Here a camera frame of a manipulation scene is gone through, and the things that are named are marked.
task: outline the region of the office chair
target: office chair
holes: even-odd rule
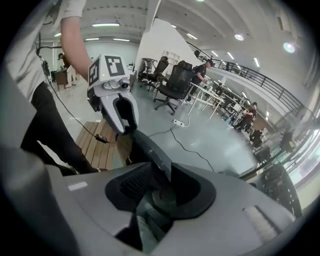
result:
[[[149,86],[148,91],[150,91],[150,88],[153,87],[153,89],[156,88],[157,85],[153,85],[153,83],[157,83],[159,82],[159,78],[163,78],[164,76],[162,75],[162,72],[165,71],[165,69],[167,68],[167,66],[169,65],[168,62],[168,57],[167,56],[162,56],[158,65],[156,66],[153,74],[148,74],[146,79],[148,81],[146,81],[146,83],[142,83],[140,84],[140,87],[142,87],[143,85],[145,86]]]
[[[162,106],[169,106],[169,108],[173,111],[171,115],[174,116],[178,106],[173,106],[173,104],[170,103],[170,99],[181,99],[188,90],[189,82],[194,75],[195,73],[192,71],[192,65],[186,63],[184,60],[180,61],[178,65],[174,65],[169,80],[162,78],[160,86],[157,88],[153,102],[159,101],[162,103],[158,105],[155,110],[158,110],[158,108]],[[165,95],[166,99],[156,98],[158,92]]]

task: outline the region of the round ceiling light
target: round ceiling light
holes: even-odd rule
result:
[[[245,40],[245,38],[244,38],[242,35],[240,35],[240,34],[235,34],[234,37],[235,37],[235,39],[237,39],[237,40],[239,40],[239,41]]]
[[[285,43],[283,44],[283,48],[284,48],[288,53],[291,53],[291,54],[293,54],[293,53],[296,51],[295,46],[294,46],[292,43],[289,43],[289,42],[285,42]]]

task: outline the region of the chair seat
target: chair seat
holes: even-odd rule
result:
[[[181,92],[174,91],[169,86],[165,86],[165,85],[160,85],[158,87],[158,90],[163,95],[170,97],[171,99],[175,99],[175,100],[180,99],[183,95]]]

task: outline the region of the white table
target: white table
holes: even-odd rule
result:
[[[222,98],[220,98],[217,94],[215,94],[214,92],[208,91],[208,90],[202,88],[201,86],[196,85],[196,84],[194,84],[192,82],[190,82],[190,84],[192,85],[192,88],[195,86],[195,87],[199,88],[200,90],[197,93],[196,97],[193,96],[193,95],[190,95],[192,98],[194,98],[194,102],[193,102],[193,104],[192,104],[192,106],[191,106],[191,108],[190,108],[190,110],[188,112],[188,115],[191,113],[191,110],[194,108],[194,105],[196,104],[196,102],[202,102],[202,103],[206,104],[206,106],[209,105],[209,106],[211,106],[213,108],[213,113],[209,118],[209,119],[211,119],[212,116],[214,115],[214,113],[216,112],[219,104],[221,102],[224,103],[225,101]],[[210,100],[208,100],[208,101],[203,100],[202,97],[203,97],[204,94],[209,94],[210,95],[210,100],[212,100],[213,98],[219,100],[218,103],[216,104],[216,106],[213,103],[211,103]]]

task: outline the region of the black cap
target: black cap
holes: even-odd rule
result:
[[[209,62],[211,67],[213,67],[215,65],[214,62],[212,61],[212,59],[208,59],[206,62]]]

